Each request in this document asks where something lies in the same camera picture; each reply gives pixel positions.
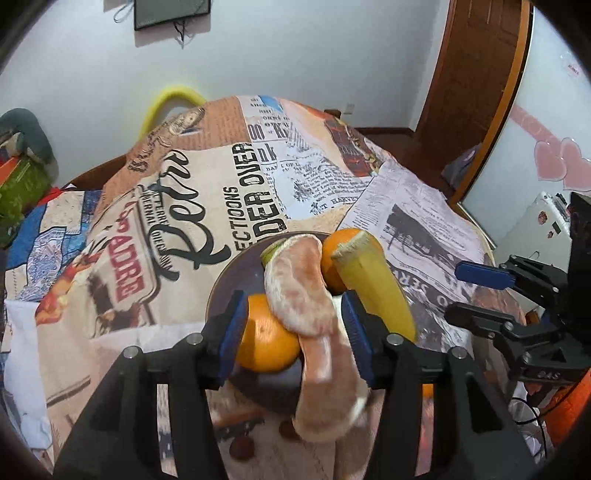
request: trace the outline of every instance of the white appliance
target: white appliance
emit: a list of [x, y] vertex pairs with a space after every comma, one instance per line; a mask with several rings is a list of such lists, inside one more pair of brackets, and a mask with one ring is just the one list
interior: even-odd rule
[[[498, 265], [505, 262], [509, 255], [517, 255], [554, 265], [566, 272], [571, 244], [569, 229], [564, 200], [541, 192], [523, 217], [499, 242], [493, 252], [495, 262]], [[525, 313], [537, 307], [524, 296], [511, 293]]]

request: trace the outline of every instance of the yellow pipe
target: yellow pipe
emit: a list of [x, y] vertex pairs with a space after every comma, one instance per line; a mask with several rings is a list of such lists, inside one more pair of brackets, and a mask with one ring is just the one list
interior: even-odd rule
[[195, 90], [185, 87], [184, 85], [172, 85], [163, 88], [156, 97], [156, 100], [150, 105], [148, 113], [146, 113], [146, 116], [144, 117], [142, 128], [139, 131], [140, 139], [152, 130], [152, 124], [154, 123], [156, 115], [162, 106], [173, 98], [186, 100], [195, 106], [202, 106], [206, 102], [205, 98], [199, 95]]

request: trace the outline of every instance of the pink heart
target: pink heart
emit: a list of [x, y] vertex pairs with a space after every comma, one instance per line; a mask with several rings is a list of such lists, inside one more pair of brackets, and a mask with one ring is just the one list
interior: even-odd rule
[[550, 143], [537, 142], [534, 147], [534, 158], [540, 180], [557, 181], [566, 175], [566, 165]]
[[560, 157], [564, 160], [567, 169], [563, 180], [564, 189], [578, 192], [591, 190], [591, 161], [583, 158], [577, 142], [571, 138], [562, 140]]

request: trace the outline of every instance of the blue handle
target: blue handle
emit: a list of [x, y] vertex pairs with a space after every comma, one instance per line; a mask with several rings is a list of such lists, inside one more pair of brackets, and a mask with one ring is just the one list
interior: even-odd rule
[[456, 278], [495, 290], [504, 290], [515, 286], [515, 277], [506, 270], [473, 262], [459, 262], [456, 265]]

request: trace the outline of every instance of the door frame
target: door frame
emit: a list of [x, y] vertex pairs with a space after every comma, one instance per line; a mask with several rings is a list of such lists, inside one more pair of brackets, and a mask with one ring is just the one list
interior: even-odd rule
[[[437, 90], [437, 87], [439, 86], [439, 82], [441, 81], [441, 72], [447, 57], [449, 41], [452, 35], [453, 21], [456, 16], [456, 1], [457, 0], [449, 1], [445, 30], [441, 40], [441, 48], [439, 50], [439, 56], [435, 65], [435, 71], [433, 72], [433, 79], [431, 81], [427, 98], [425, 99], [423, 111], [421, 112], [421, 118], [418, 121], [414, 134], [414, 138], [418, 139], [419, 141], [421, 140], [421, 134], [423, 133], [425, 123], [427, 122], [429, 108], [433, 101], [433, 96]], [[492, 122], [486, 132], [484, 140], [482, 141], [482, 146], [476, 153], [476, 156], [474, 157], [474, 160], [472, 161], [466, 176], [460, 183], [460, 186], [457, 188], [454, 195], [447, 201], [452, 210], [467, 219], [470, 218], [460, 205], [460, 202], [464, 199], [468, 190], [480, 173], [480, 170], [486, 163], [486, 160], [495, 145], [496, 139], [498, 138], [499, 133], [501, 132], [502, 127], [505, 125], [505, 121], [509, 115], [509, 110], [513, 104], [513, 99], [515, 98], [517, 89], [519, 88], [519, 82], [521, 80], [521, 75], [523, 74], [523, 69], [525, 67], [525, 60], [527, 58], [527, 51], [529, 50], [530, 46], [532, 18], [533, 6], [529, 0], [522, 0], [521, 13], [519, 15], [519, 33], [517, 36], [517, 44], [515, 46], [515, 56], [513, 57], [513, 62], [511, 63], [511, 69], [507, 77], [505, 89], [503, 90], [503, 94], [501, 96], [501, 101], [499, 102], [499, 106], [496, 109], [495, 115], [492, 118]]]
[[443, 71], [443, 65], [447, 57], [447, 50], [449, 47], [449, 39], [452, 36], [453, 20], [456, 17], [456, 2], [457, 0], [449, 0], [449, 7], [447, 9], [447, 20], [445, 23], [445, 30], [443, 31], [443, 38], [441, 39], [441, 47], [439, 48], [439, 56], [437, 57], [437, 63], [435, 64], [435, 71], [433, 72], [433, 79], [431, 80], [431, 86], [425, 98], [425, 104], [423, 105], [423, 111], [418, 119], [417, 127], [414, 131], [413, 137], [417, 140], [421, 140], [425, 123], [429, 115], [429, 108], [433, 102], [433, 96], [437, 87], [439, 87], [439, 81], [441, 80], [441, 72]]
[[511, 69], [509, 71], [509, 76], [507, 77], [505, 89], [503, 90], [503, 94], [501, 96], [501, 101], [499, 102], [495, 116], [493, 117], [491, 125], [489, 126], [484, 140], [482, 141], [482, 146], [476, 153], [470, 168], [466, 172], [466, 176], [460, 183], [460, 186], [457, 188], [456, 192], [447, 201], [447, 204], [454, 212], [470, 221], [472, 221], [472, 219], [462, 207], [461, 201], [466, 197], [470, 187], [476, 180], [482, 167], [484, 167], [493, 147], [495, 146], [496, 140], [501, 133], [501, 129], [505, 125], [507, 117], [509, 117], [509, 111], [513, 105], [513, 100], [517, 94], [519, 83], [521, 82], [521, 76], [523, 74], [523, 70], [525, 69], [525, 61], [527, 59], [527, 52], [530, 46], [533, 16], [533, 5], [531, 5], [529, 0], [522, 0], [515, 56], [513, 57], [513, 63], [511, 64]]

